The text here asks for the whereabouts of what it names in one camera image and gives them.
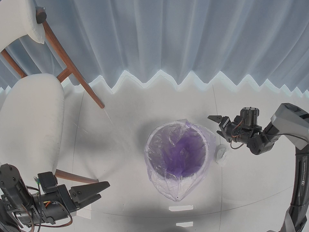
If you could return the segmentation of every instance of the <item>curtain fold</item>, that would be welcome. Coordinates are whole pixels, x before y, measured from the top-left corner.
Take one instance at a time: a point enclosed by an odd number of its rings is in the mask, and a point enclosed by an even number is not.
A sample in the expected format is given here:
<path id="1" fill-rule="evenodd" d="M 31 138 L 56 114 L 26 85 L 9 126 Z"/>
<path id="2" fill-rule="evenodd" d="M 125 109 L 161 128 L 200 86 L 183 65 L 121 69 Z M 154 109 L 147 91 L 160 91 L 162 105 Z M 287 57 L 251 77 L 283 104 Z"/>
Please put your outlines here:
<path id="1" fill-rule="evenodd" d="M 124 70 L 146 83 L 158 70 L 180 84 L 222 71 L 301 92 L 309 88 L 309 0 L 35 0 L 87 82 L 113 87 Z M 58 75 L 50 48 L 21 37 L 7 47 L 27 74 Z M 19 77 L 0 57 L 0 86 Z M 70 76 L 74 85 L 79 83 Z"/>

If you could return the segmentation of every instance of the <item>trash bag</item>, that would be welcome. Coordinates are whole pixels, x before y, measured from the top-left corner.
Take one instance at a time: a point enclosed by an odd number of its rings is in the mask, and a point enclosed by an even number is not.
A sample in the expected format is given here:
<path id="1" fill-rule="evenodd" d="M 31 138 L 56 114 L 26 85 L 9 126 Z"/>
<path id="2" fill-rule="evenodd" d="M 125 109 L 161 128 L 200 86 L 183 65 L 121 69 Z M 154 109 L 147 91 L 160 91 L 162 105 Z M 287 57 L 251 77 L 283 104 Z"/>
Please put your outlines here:
<path id="1" fill-rule="evenodd" d="M 156 128 L 145 146 L 149 180 L 167 198 L 179 202 L 207 175 L 216 137 L 207 128 L 177 120 Z"/>

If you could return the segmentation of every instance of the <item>plastic bag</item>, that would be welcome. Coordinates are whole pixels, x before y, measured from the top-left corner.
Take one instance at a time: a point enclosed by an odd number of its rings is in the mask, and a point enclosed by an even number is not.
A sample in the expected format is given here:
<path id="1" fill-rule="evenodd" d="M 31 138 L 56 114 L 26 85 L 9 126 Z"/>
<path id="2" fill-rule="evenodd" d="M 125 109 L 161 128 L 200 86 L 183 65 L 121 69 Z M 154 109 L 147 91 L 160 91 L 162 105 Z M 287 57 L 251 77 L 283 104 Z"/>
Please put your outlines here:
<path id="1" fill-rule="evenodd" d="M 164 196 L 179 202 L 206 177 L 215 149 L 215 135 L 186 119 L 159 126 L 145 146 L 149 180 Z"/>

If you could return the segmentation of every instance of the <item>crumpled plastic on floor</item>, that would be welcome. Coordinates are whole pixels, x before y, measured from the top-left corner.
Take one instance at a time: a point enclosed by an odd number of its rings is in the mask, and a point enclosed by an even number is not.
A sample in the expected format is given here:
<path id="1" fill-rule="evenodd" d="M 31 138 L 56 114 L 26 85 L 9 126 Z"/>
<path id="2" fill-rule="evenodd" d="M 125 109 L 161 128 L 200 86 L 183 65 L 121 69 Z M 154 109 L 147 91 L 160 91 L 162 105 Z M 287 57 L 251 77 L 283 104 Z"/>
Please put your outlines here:
<path id="1" fill-rule="evenodd" d="M 177 120 L 156 128 L 145 146 L 149 180 L 167 198 L 179 202 L 207 175 L 216 137 L 207 128 Z"/>

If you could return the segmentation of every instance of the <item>floor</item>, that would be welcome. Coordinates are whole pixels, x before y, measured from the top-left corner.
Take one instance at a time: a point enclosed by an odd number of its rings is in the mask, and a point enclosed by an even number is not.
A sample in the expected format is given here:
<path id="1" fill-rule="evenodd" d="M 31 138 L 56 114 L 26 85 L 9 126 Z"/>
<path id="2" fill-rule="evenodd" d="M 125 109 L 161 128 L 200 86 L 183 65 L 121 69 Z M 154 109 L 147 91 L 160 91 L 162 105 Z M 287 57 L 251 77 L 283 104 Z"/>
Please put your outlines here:
<path id="1" fill-rule="evenodd" d="M 105 109 L 81 87 L 71 83 L 64 87 L 58 169 L 109 181 L 111 186 L 74 217 L 73 225 L 59 231 L 278 231 L 294 181 L 294 146 L 287 138 L 280 137 L 270 152 L 260 156 L 245 146 L 231 150 L 226 165 L 220 167 L 213 161 L 207 177 L 179 203 L 159 194 L 149 181 L 144 146 L 149 134 L 165 122 L 186 118 L 215 133 L 218 125 L 208 115 L 233 119 L 245 106 L 260 109 L 258 124 L 265 127 L 283 102 L 309 111 L 309 92 L 278 89 L 268 81 L 259 87 L 250 76 L 235 86 L 222 73 L 209 84 L 190 74 L 177 86 L 163 73 L 143 85 L 123 75 L 111 90 L 104 80 L 96 79 L 91 86 Z M 219 144 L 229 146 L 217 136 Z M 68 189 L 79 185 L 60 183 Z M 193 209 L 170 211 L 175 206 Z"/>

